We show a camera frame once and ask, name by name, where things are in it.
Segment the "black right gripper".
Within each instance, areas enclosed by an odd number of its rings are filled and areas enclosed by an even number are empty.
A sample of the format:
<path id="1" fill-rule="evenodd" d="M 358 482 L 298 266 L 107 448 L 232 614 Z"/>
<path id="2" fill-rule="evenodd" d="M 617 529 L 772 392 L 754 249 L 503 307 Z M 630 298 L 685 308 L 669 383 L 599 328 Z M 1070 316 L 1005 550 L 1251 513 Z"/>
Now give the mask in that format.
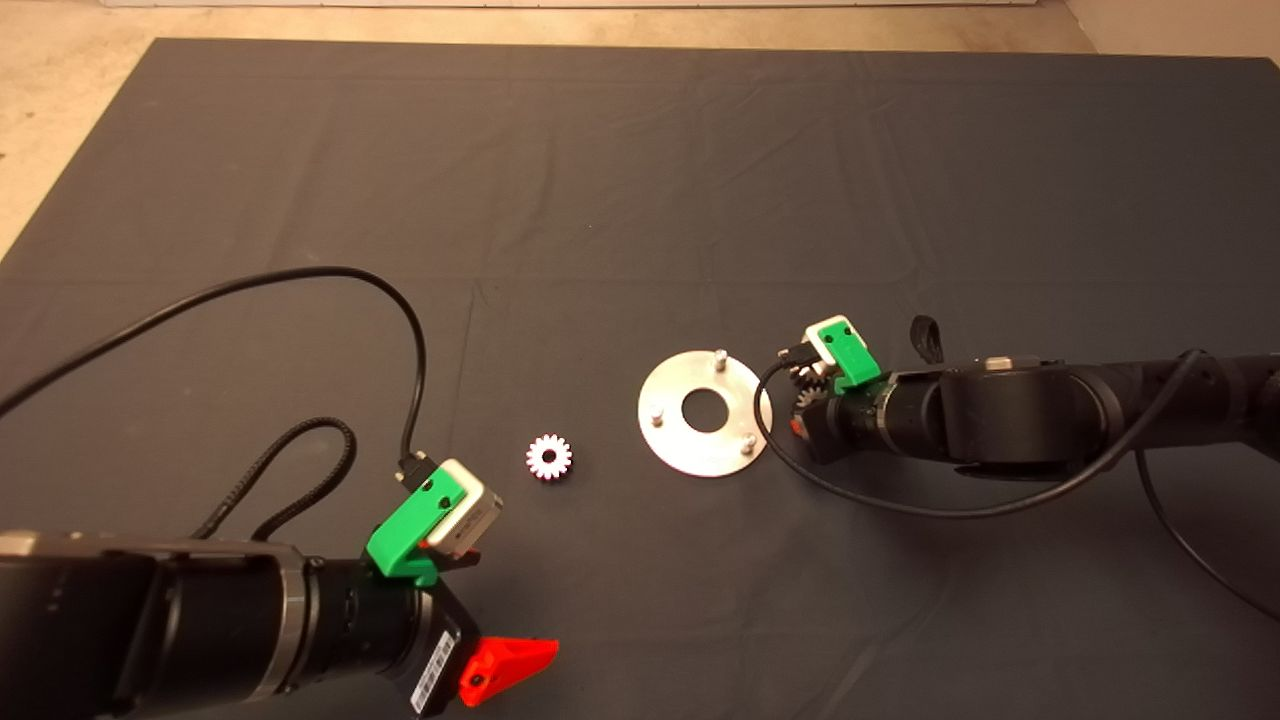
<path id="1" fill-rule="evenodd" d="M 884 429 L 886 398 L 893 387 L 877 382 L 845 395 L 824 393 L 805 404 L 805 421 L 790 420 L 790 429 L 805 439 L 809 457 L 820 465 L 855 452 L 896 454 L 899 448 Z"/>

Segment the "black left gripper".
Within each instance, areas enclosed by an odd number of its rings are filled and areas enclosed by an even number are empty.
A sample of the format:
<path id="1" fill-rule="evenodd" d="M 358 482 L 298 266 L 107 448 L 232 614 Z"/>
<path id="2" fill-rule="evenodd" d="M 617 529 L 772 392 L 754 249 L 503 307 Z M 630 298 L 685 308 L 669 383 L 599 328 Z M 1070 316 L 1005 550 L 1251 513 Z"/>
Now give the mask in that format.
<path id="1" fill-rule="evenodd" d="M 475 547 L 454 552 L 428 542 L 425 556 L 438 571 L 483 559 Z M 305 684 L 378 675 L 411 717 L 439 716 L 458 694 L 477 707 L 547 670 L 561 650 L 554 639 L 480 639 L 444 582 L 387 578 L 366 559 L 326 560 L 305 577 Z"/>

